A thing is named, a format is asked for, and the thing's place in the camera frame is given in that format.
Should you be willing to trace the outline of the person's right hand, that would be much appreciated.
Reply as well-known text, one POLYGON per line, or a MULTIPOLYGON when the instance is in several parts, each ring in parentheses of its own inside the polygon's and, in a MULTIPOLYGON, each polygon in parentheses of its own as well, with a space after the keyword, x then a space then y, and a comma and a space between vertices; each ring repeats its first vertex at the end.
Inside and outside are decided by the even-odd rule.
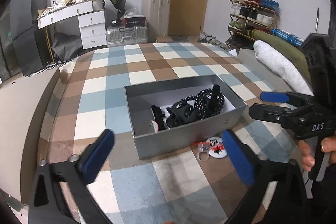
MULTIPOLYGON (((309 145, 304 141, 300 140, 298 142, 298 148, 301 153, 302 157, 302 166, 303 169, 307 172, 310 172, 313 166, 315 165, 315 159, 310 154, 310 147, 309 145)), ((324 153, 329 153, 329 165, 333 165, 336 162, 336 138, 334 136, 327 137, 323 139, 321 142, 321 151, 324 153)))

